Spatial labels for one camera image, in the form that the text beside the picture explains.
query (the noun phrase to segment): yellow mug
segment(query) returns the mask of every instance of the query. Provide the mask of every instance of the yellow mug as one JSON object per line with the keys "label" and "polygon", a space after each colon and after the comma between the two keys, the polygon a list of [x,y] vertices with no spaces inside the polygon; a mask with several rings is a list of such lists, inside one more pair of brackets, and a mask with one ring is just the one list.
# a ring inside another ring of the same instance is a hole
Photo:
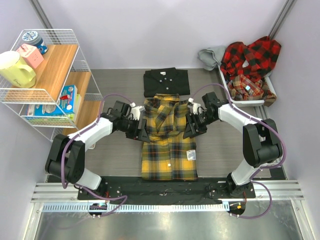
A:
{"label": "yellow mug", "polygon": [[31,88],[36,83],[35,71],[17,51],[0,54],[0,74],[19,88]]}

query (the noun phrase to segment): pink box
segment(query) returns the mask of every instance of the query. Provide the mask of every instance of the pink box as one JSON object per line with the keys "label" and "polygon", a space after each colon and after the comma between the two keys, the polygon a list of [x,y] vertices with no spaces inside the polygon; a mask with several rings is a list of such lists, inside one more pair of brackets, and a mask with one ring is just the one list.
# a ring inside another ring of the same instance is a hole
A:
{"label": "pink box", "polygon": [[17,52],[20,54],[21,57],[25,60],[25,62],[36,69],[40,63],[44,60],[44,57],[41,55],[40,51],[36,46],[32,46],[29,44],[22,44]]}

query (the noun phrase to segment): yellow plaid shirt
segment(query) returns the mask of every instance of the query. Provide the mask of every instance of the yellow plaid shirt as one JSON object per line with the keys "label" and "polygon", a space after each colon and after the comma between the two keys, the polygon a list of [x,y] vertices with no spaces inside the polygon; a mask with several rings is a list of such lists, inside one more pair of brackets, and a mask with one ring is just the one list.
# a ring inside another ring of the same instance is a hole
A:
{"label": "yellow plaid shirt", "polygon": [[142,147],[141,176],[148,180],[195,180],[196,161],[187,151],[196,150],[195,138],[183,139],[188,101],[179,95],[157,94],[144,101],[150,143]]}

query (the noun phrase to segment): blue can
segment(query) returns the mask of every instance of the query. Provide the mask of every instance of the blue can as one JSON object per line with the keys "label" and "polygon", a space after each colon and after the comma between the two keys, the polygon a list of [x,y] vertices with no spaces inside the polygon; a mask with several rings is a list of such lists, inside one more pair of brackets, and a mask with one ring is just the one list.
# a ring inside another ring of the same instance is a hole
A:
{"label": "blue can", "polygon": [[22,40],[25,44],[37,47],[42,55],[48,51],[47,45],[37,31],[26,32],[23,34]]}

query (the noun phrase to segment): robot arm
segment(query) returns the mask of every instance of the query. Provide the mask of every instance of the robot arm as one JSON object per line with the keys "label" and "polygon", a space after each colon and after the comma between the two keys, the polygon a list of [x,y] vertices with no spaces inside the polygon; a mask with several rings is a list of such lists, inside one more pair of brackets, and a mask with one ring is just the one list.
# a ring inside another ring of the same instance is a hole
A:
{"label": "robot arm", "polygon": [[104,196],[107,186],[102,178],[85,168],[85,152],[90,146],[101,138],[115,131],[125,132],[129,139],[150,142],[146,131],[146,120],[142,118],[143,106],[135,106],[116,101],[113,108],[100,115],[85,128],[68,136],[59,134],[52,143],[45,170],[60,178],[62,152],[70,139],[79,135],[69,146],[68,156],[64,162],[65,179],[72,184],[78,184],[93,190],[96,194]]}
{"label": "robot arm", "polygon": [[[236,170],[227,176],[226,184],[230,194],[242,194],[248,186],[251,176],[260,168],[274,162],[283,154],[280,140],[269,129],[263,127],[238,111],[248,115],[240,109],[235,111],[227,101],[221,101],[214,92],[207,93],[202,97],[206,109],[200,104],[193,103],[189,99],[189,114],[186,115],[187,125],[184,138],[193,138],[207,132],[207,125],[217,120],[229,123],[240,133],[242,133],[242,152],[244,159]],[[262,120],[276,132],[277,127],[272,119]]]}

